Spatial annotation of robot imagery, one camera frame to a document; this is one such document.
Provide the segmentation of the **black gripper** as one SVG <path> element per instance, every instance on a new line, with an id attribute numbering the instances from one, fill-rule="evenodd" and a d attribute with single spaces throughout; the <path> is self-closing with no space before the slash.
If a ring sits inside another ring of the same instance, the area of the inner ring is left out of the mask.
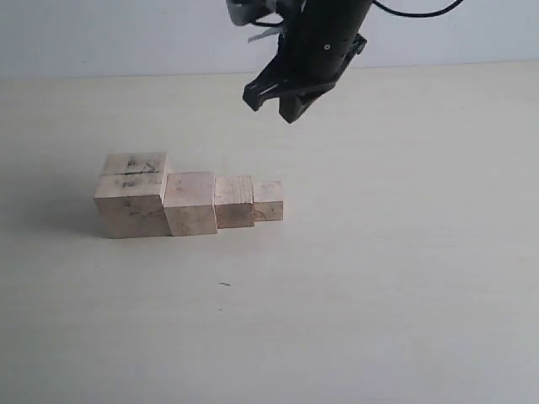
<path id="1" fill-rule="evenodd" d="M 279 99 L 279 114 L 289 124 L 335 87 L 362 47 L 358 32 L 371 1 L 306 1 L 280 35 L 277 55 L 243 90 L 243 101 L 257 112 Z"/>

